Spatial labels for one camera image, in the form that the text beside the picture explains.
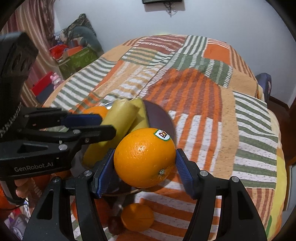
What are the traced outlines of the left hand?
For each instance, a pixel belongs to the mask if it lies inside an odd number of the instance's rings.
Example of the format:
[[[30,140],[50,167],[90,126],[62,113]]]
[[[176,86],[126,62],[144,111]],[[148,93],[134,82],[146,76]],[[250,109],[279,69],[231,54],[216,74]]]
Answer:
[[[32,178],[15,180],[15,185],[16,185],[16,195],[20,198],[28,197],[29,193],[34,188]]]

